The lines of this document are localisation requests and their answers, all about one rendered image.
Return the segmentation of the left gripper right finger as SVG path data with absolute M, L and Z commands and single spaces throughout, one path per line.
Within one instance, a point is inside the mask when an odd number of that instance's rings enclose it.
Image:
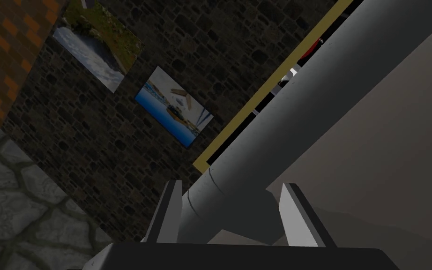
M 289 246 L 337 247 L 297 184 L 283 184 L 279 212 Z

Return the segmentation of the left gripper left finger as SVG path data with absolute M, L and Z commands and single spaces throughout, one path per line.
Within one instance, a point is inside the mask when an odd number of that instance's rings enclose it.
M 182 211 L 182 183 L 170 180 L 166 183 L 157 208 L 142 239 L 148 243 L 176 243 Z

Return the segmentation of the grey bar handle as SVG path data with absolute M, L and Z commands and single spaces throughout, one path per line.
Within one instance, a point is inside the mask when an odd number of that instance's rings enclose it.
M 267 187 L 432 34 L 432 0 L 363 0 L 183 195 L 179 243 L 280 239 Z

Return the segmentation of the yellow-framed cupboard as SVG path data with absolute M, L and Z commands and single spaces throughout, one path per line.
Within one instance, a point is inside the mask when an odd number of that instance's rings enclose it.
M 210 160 L 214 153 L 216 153 L 222 144 L 234 133 L 245 118 L 252 113 L 257 105 L 263 101 L 265 96 L 276 86 L 276 83 L 311 49 L 316 39 L 320 38 L 338 17 L 342 16 L 344 12 L 347 13 L 348 7 L 357 7 L 362 1 L 363 0 L 337 0 L 335 2 L 329 11 L 325 13 L 317 24 L 308 32 L 307 36 L 305 36 L 287 58 L 281 62 L 274 73 L 268 77 L 240 111 L 235 114 L 232 120 L 221 130 L 209 146 L 195 159 L 193 166 L 197 171 L 204 173 L 209 169 L 210 164 L 208 160 Z

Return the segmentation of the blue beach wall picture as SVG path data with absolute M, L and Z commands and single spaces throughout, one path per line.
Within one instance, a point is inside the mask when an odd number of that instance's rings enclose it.
M 213 119 L 211 112 L 159 66 L 134 99 L 185 148 Z

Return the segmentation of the green landscape wall picture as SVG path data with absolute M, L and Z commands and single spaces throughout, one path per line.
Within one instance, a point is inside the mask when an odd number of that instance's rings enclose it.
M 112 93 L 144 47 L 97 0 L 67 0 L 53 37 Z

